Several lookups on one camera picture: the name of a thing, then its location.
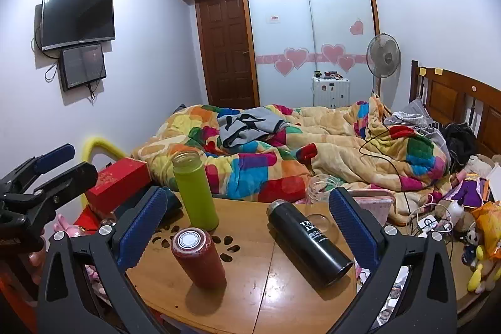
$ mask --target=black thermos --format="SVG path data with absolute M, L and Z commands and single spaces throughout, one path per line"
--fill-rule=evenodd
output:
M 275 200 L 266 214 L 280 238 L 323 286 L 340 279 L 353 265 L 293 204 Z

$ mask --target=sliding wardrobe door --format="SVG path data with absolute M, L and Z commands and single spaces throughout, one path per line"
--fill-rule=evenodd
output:
M 373 76 L 366 63 L 374 37 L 371 0 L 310 0 L 317 67 L 350 80 L 350 104 L 371 96 Z
M 249 10 L 261 105 L 312 106 L 309 0 L 249 0 Z

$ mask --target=wooden door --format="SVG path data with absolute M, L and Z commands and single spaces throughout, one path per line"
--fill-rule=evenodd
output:
M 254 107 L 251 61 L 242 0 L 196 0 L 209 103 Z

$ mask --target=green bottle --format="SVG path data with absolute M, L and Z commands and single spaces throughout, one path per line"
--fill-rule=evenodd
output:
M 219 225 L 204 164 L 198 152 L 180 152 L 172 158 L 174 176 L 191 225 L 211 231 Z

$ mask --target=colorful blanket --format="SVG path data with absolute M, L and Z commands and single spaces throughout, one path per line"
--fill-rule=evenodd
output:
M 133 157 L 148 163 L 157 182 L 177 190 L 172 157 L 198 151 L 212 193 L 237 200 L 294 202 L 304 198 L 310 177 L 321 173 L 342 178 L 347 187 L 418 192 L 407 194 L 411 211 L 447 190 L 444 153 L 410 127 L 386 128 L 384 106 L 376 96 L 335 110 L 266 108 L 288 123 L 266 140 L 227 150 L 217 118 L 239 111 L 195 105 L 169 117 Z M 399 214 L 408 212 L 407 200 L 397 200 L 393 218 L 401 223 Z

